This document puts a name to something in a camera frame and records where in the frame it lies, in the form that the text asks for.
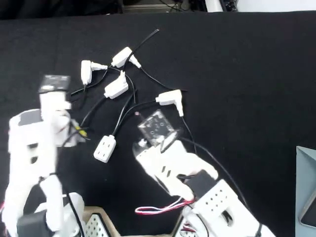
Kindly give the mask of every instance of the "black surface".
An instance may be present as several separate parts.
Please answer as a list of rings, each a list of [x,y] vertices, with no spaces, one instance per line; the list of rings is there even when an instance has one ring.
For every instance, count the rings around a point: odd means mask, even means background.
[[[110,64],[122,48],[137,45],[159,28],[161,32],[137,52],[137,59],[162,82],[189,90],[184,94],[184,113],[195,140],[231,172],[262,223],[278,237],[293,237],[295,146],[315,142],[311,133],[316,127],[315,21],[315,12],[296,12],[0,22],[1,193],[9,174],[8,120],[39,107],[42,76],[70,75],[70,87],[75,90],[80,87],[81,60]],[[138,88],[139,102],[164,91],[132,66],[127,73]],[[102,72],[95,75],[100,78]],[[89,91],[86,106],[74,117],[82,119],[117,76],[109,73],[102,86]],[[140,137],[137,118],[128,119],[119,131],[107,164],[92,156],[101,137],[112,132],[128,96],[106,101],[92,121],[91,142],[63,153],[60,170],[67,173],[62,181],[70,191],[83,195],[86,205],[104,207],[122,235],[169,233],[179,212],[134,214],[140,205],[165,206],[176,199],[133,157],[132,143]],[[142,114],[148,116],[156,109]],[[182,126],[174,106],[161,110],[174,128]],[[204,153],[200,155],[211,162]],[[38,188],[31,193],[26,211],[42,200],[37,193]]]

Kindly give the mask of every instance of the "electrical cord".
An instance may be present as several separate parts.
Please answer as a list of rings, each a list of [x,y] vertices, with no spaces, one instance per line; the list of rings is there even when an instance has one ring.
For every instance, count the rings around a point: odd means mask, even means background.
[[[202,217],[201,217],[199,214],[197,214],[197,213],[195,213],[195,215],[201,220],[202,224],[203,224],[204,227],[205,227],[205,230],[206,230],[206,233],[207,233],[207,237],[209,237],[208,228],[207,228],[206,224],[204,223]]]
[[[152,77],[149,73],[147,73],[143,67],[140,68],[140,70],[142,70],[142,72],[148,76],[151,80],[153,80],[154,82],[158,83],[159,85],[161,85],[162,87],[168,89],[168,90],[175,90],[174,88],[171,88],[165,84],[163,84],[162,82],[158,81],[156,78]]]
[[[80,104],[78,105],[78,107],[75,108],[74,110],[81,110],[83,108],[86,100],[87,100],[88,91],[87,91],[87,86],[86,85],[84,85],[82,92],[83,92],[82,100],[81,100]]]
[[[180,138],[180,140],[191,143],[196,145],[197,147],[199,147],[200,149],[204,150],[212,159],[213,161],[215,161],[215,163],[225,172],[225,174],[228,176],[228,178],[231,180],[231,182],[233,183],[233,185],[235,186],[237,192],[240,195],[240,198],[242,199],[243,204],[245,205],[245,207],[250,211],[250,208],[247,204],[247,201],[241,191],[241,189],[239,188],[239,186],[237,185],[237,183],[235,182],[235,180],[233,179],[233,177],[230,175],[230,173],[227,171],[227,169],[216,159],[216,157],[204,146],[200,145],[199,143],[193,142],[187,138]]]
[[[182,118],[182,122],[183,122],[184,126],[186,127],[186,129],[190,135],[191,141],[193,141],[195,143],[193,135],[191,133],[191,130],[189,129],[189,126],[187,125],[186,121],[184,120],[184,117],[181,117],[181,118]],[[195,152],[195,154],[197,154],[197,147],[195,144],[193,144],[193,145],[194,145],[194,152]]]
[[[149,105],[149,104],[153,104],[153,103],[156,103],[156,101],[155,101],[155,100],[153,100],[153,101],[148,101],[148,102],[140,103],[140,104],[137,104],[137,105],[134,105],[134,106],[130,107],[130,108],[125,112],[125,114],[123,115],[123,117],[121,118],[121,120],[120,120],[120,122],[119,122],[119,124],[118,124],[118,128],[117,128],[117,130],[116,130],[116,133],[118,132],[120,126],[122,125],[124,119],[126,118],[126,116],[128,115],[128,113],[129,113],[130,111],[132,111],[133,109],[135,109],[135,108],[137,108],[137,107],[139,107],[139,106],[142,106],[142,105]]]
[[[130,102],[130,100],[131,100],[132,98],[133,98],[133,94],[127,99],[126,103],[124,104],[124,106],[123,106],[123,108],[122,108],[122,110],[121,110],[121,112],[120,112],[120,115],[119,115],[119,117],[118,117],[117,124],[116,124],[116,126],[115,126],[115,128],[114,128],[114,130],[113,130],[113,132],[112,132],[112,136],[114,136],[114,137],[115,137],[115,135],[116,135],[116,133],[117,133],[117,131],[118,131],[119,123],[120,123],[120,121],[121,121],[121,119],[122,119],[123,113],[124,113],[125,109],[127,108],[128,104],[129,104],[129,102]]]
[[[97,108],[106,100],[106,97],[103,96],[89,111],[88,113],[85,115],[85,117],[83,118],[80,127],[83,127],[84,123],[86,122],[86,120],[89,118],[89,116],[94,113]]]
[[[136,48],[133,49],[133,51],[129,54],[129,56],[127,57],[127,59],[124,62],[123,65],[123,72],[125,72],[125,68],[126,68],[126,63],[129,61],[129,59],[131,58],[131,56],[147,41],[149,40],[151,37],[153,37],[155,34],[157,34],[159,32],[159,29],[155,29],[153,32],[151,32]]]
[[[65,188],[65,186],[64,186],[64,190],[65,190],[65,193],[66,193],[66,197],[67,197],[67,199],[68,199],[68,202],[69,202],[69,204],[70,204],[70,207],[71,207],[71,209],[72,209],[72,211],[73,211],[73,213],[74,213],[74,215],[75,215],[77,224],[79,225],[81,237],[84,237],[84,231],[83,231],[83,227],[82,227],[80,218],[79,218],[78,213],[77,213],[77,211],[76,211],[76,209],[75,209],[75,207],[74,207],[73,201],[72,201],[71,198],[70,198],[69,192],[68,192],[68,190]]]
[[[116,69],[116,68],[114,68],[114,67],[109,67],[109,69],[114,70],[114,71],[117,71],[117,72],[120,73],[120,70],[119,70],[119,69]],[[125,74],[125,76],[127,77],[127,79],[129,80],[129,82],[130,82],[130,84],[131,84],[131,86],[132,86],[133,96],[134,96],[134,103],[136,104],[136,89],[135,89],[134,83],[133,83],[132,79],[131,79],[127,74]]]
[[[90,88],[95,87],[95,86],[97,86],[98,84],[100,84],[100,83],[104,80],[106,74],[108,73],[108,69],[105,70],[105,72],[104,72],[102,78],[101,78],[99,81],[97,81],[97,82],[94,83],[94,84],[91,84],[91,85],[87,86],[86,89],[90,89]],[[76,95],[76,94],[78,94],[78,93],[81,93],[82,91],[84,91],[84,88],[81,88],[81,89],[78,89],[78,90],[72,92],[72,93],[70,94],[70,96],[74,96],[74,95]]]

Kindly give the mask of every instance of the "power plug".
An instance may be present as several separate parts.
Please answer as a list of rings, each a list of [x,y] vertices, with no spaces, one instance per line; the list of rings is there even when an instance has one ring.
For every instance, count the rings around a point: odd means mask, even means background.
[[[93,153],[94,158],[107,163],[114,151],[116,144],[117,142],[114,136],[104,136]]]

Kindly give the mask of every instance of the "white power outlet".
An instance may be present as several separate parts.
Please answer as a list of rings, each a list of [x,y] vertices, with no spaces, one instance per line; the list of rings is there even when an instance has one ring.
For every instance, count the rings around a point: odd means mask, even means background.
[[[116,144],[117,142],[114,136],[104,136],[93,153],[94,158],[107,163],[113,153]]]
[[[238,200],[237,194],[222,179],[196,202],[194,209],[198,210],[208,222],[212,222],[235,200]]]

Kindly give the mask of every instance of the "black cable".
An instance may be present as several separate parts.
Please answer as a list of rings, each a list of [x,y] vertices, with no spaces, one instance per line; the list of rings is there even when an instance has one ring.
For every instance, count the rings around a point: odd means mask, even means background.
[[[164,2],[163,0],[159,0],[159,1],[160,1],[162,4],[164,4],[164,5],[168,6],[168,7],[172,8],[172,9],[175,9],[175,10],[177,10],[177,11],[184,11],[184,10],[181,10],[181,9],[175,8],[174,6],[171,6],[171,5],[167,4],[167,3],[166,3],[166,2]]]
[[[81,237],[84,237],[84,231],[83,231],[83,227],[82,227],[80,218],[79,218],[78,213],[77,213],[77,211],[76,211],[76,209],[75,209],[75,207],[74,207],[73,201],[72,201],[71,198],[70,198],[69,192],[68,192],[68,190],[65,188],[65,186],[64,186],[64,190],[65,190],[65,193],[66,193],[66,197],[67,197],[67,199],[68,199],[68,202],[69,202],[69,204],[70,204],[70,207],[71,207],[71,209],[72,209],[72,211],[73,211],[73,213],[74,213],[74,215],[75,215],[77,224],[79,225]]]
[[[176,7],[177,3],[175,3],[172,8],[170,8],[169,13],[172,12],[172,10],[174,9],[174,7]]]
[[[65,147],[65,145],[66,145],[66,143],[69,142],[69,140],[70,140],[73,136],[75,136],[76,134],[79,134],[81,131],[85,131],[85,129],[87,129],[87,127],[85,127],[85,128],[82,127],[82,128],[80,128],[80,129],[76,129],[76,131],[72,132],[72,133],[66,138],[66,140],[62,143],[62,145],[60,146],[60,150],[59,150],[59,152],[58,152],[58,156],[60,156],[61,152],[63,151],[63,149],[64,149],[64,147]]]
[[[151,37],[153,37],[155,34],[157,34],[159,32],[159,29],[155,29],[153,32],[151,32],[136,48],[133,49],[133,51],[129,54],[129,56],[127,57],[127,59],[124,62],[123,65],[123,72],[125,72],[125,68],[126,68],[126,64],[129,61],[130,57],[147,41],[149,40]]]
[[[128,115],[128,113],[129,113],[130,111],[132,111],[132,110],[135,109],[136,107],[139,107],[139,106],[142,106],[142,105],[148,105],[148,104],[152,104],[152,103],[156,103],[156,101],[155,101],[155,100],[153,100],[153,101],[148,101],[148,102],[140,103],[140,104],[137,104],[137,105],[134,105],[134,106],[130,107],[130,108],[125,112],[124,116],[121,118],[121,120],[120,120],[120,122],[119,122],[119,124],[118,124],[117,130],[120,128],[121,124],[123,123],[124,119],[126,118],[126,116]]]
[[[104,78],[105,78],[105,76],[106,76],[107,73],[108,73],[108,70],[106,70],[106,71],[104,72],[102,78],[101,78],[99,81],[97,81],[97,82],[94,83],[94,84],[91,84],[91,85],[87,86],[86,88],[89,89],[89,88],[95,87],[95,86],[97,86],[98,84],[100,84],[100,83],[104,80]],[[70,96],[76,95],[76,94],[78,94],[78,93],[80,93],[80,92],[82,92],[82,91],[84,91],[84,88],[81,88],[81,89],[78,89],[78,90],[72,92],[72,93],[70,94]]]
[[[142,70],[143,73],[145,73],[146,76],[148,76],[151,80],[153,80],[154,82],[158,83],[159,85],[161,85],[162,87],[168,89],[168,90],[175,90],[174,88],[171,88],[165,84],[163,84],[162,82],[158,81],[156,78],[152,77],[149,73],[147,73],[143,67],[140,68],[140,70]]]
[[[208,228],[207,228],[206,224],[204,223],[202,217],[201,217],[199,214],[196,214],[196,213],[195,213],[195,215],[201,220],[202,224],[203,224],[204,227],[205,227],[205,230],[206,230],[206,233],[207,233],[207,237],[209,237]]]
[[[250,208],[247,204],[247,201],[241,191],[241,189],[239,188],[239,186],[237,185],[237,183],[235,182],[235,180],[232,178],[232,176],[230,175],[230,173],[227,171],[227,169],[215,158],[215,156],[210,152],[208,151],[207,148],[205,148],[204,146],[200,145],[199,143],[196,143],[196,142],[193,142],[187,138],[180,138],[180,140],[183,140],[183,141],[186,141],[188,143],[191,143],[191,144],[195,144],[197,147],[199,147],[200,149],[204,150],[212,159],[213,161],[215,161],[215,163],[221,167],[221,169],[225,172],[225,174],[229,177],[229,179],[231,180],[231,182],[233,183],[233,185],[235,186],[237,192],[239,193],[240,195],[240,198],[242,199],[242,202],[243,204],[245,205],[245,207],[250,211]]]
[[[184,126],[187,128],[187,131],[190,135],[191,141],[195,143],[193,135],[191,133],[191,130],[189,129],[189,126],[187,125],[186,121],[184,120],[184,117],[181,117],[181,118],[182,118],[182,122],[183,122]],[[195,144],[193,144],[193,145],[194,145],[194,152],[195,152],[195,154],[197,154],[197,147]]]
[[[119,128],[119,123],[120,123],[120,121],[121,121],[121,119],[122,119],[122,115],[123,115],[125,109],[127,108],[128,104],[129,104],[129,102],[130,102],[130,100],[131,100],[132,98],[133,98],[133,94],[127,99],[126,103],[124,104],[124,106],[123,106],[123,108],[122,108],[122,110],[121,110],[121,112],[120,112],[120,115],[119,115],[119,117],[118,117],[118,122],[117,122],[117,124],[116,124],[116,126],[115,126],[115,128],[114,128],[114,130],[113,130],[113,132],[112,132],[112,136],[115,136],[115,135],[116,135],[116,133],[117,133],[117,131],[118,131],[118,128]]]
[[[109,69],[112,69],[112,70],[117,71],[117,72],[121,72],[119,69],[112,68],[112,67],[109,67]],[[134,96],[134,103],[136,104],[136,91],[135,91],[134,83],[133,83],[132,79],[127,74],[125,74],[125,76],[127,77],[127,79],[129,80],[130,84],[132,85],[133,96]]]
[[[78,107],[77,107],[77,108],[74,108],[74,110],[81,110],[81,109],[83,108],[83,106],[84,106],[84,104],[85,104],[85,102],[86,102],[86,100],[87,100],[87,96],[88,96],[87,86],[84,85],[84,87],[83,87],[83,96],[82,96],[82,99],[81,99],[80,104],[78,105]]]
[[[224,3],[224,0],[219,0],[219,2],[221,4],[221,7],[222,7],[223,11],[227,11],[225,3]]]
[[[96,111],[96,109],[106,100],[106,97],[102,97],[89,111],[88,113],[85,115],[85,117],[83,118],[80,127],[83,127],[85,121],[89,118],[89,116]]]

